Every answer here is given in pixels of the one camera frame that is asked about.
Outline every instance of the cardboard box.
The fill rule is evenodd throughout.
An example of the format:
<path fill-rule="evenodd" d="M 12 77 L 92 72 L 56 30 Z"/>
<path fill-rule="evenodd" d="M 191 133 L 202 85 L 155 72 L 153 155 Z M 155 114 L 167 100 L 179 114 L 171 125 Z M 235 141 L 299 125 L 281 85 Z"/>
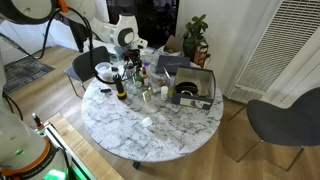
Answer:
<path fill-rule="evenodd" d="M 196 84 L 198 93 L 190 96 L 178 93 L 176 86 L 182 82 Z M 173 84 L 172 103 L 209 110 L 216 94 L 216 80 L 212 70 L 180 66 Z"/>
<path fill-rule="evenodd" d="M 166 44 L 161 46 L 158 51 L 167 56 L 182 56 L 182 44 L 178 38 L 170 35 Z"/>
<path fill-rule="evenodd" d="M 208 48 L 209 45 L 206 41 L 201 42 L 196 48 L 193 62 L 201 68 L 204 67 L 204 63 L 206 62 Z"/>

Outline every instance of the chair backrest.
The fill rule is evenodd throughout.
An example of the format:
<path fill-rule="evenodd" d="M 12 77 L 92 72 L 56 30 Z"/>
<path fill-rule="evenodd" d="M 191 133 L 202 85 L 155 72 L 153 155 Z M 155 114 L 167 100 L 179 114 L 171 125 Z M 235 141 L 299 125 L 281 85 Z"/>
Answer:
<path fill-rule="evenodd" d="M 299 112 L 306 119 L 319 121 L 320 124 L 320 87 L 311 89 L 301 95 L 288 110 Z"/>
<path fill-rule="evenodd" d="M 101 62 L 110 62 L 108 50 L 104 46 L 93 49 L 93 68 Z M 93 72 L 90 67 L 90 52 L 85 52 L 76 57 L 72 62 L 72 67 L 82 82 L 92 78 Z"/>

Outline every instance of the gray box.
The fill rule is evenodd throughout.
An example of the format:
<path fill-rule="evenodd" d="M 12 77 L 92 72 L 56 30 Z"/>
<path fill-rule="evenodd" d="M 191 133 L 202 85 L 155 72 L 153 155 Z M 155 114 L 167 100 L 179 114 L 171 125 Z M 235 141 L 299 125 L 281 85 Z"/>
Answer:
<path fill-rule="evenodd" d="M 182 82 L 192 82 L 197 85 L 197 95 L 177 93 L 176 86 Z M 216 94 L 216 80 L 212 70 L 180 66 L 174 84 L 172 103 L 209 110 Z"/>

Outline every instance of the round table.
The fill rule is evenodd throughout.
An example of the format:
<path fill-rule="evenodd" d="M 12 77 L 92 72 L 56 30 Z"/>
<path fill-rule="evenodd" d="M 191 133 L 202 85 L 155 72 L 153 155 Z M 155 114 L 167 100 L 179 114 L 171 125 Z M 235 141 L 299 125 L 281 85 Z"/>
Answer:
<path fill-rule="evenodd" d="M 157 55 L 144 54 L 143 61 L 154 68 Z M 114 85 L 97 79 L 88 86 L 82 100 L 82 118 L 91 137 L 105 150 L 137 162 L 161 162 L 190 154 L 205 144 L 220 124 L 223 99 L 216 89 L 210 110 L 175 105 L 153 94 L 144 102 L 140 88 L 132 80 L 124 83 L 127 99 L 117 98 Z M 111 93 L 100 89 L 111 88 Z M 152 125 L 142 120 L 150 117 Z"/>

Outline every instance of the wall vent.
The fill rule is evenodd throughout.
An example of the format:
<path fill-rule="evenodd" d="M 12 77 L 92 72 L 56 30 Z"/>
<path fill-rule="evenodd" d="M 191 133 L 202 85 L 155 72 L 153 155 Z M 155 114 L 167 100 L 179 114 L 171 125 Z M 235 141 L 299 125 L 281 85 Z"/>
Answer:
<path fill-rule="evenodd" d="M 260 99 L 319 26 L 319 1 L 283 1 L 229 98 Z"/>

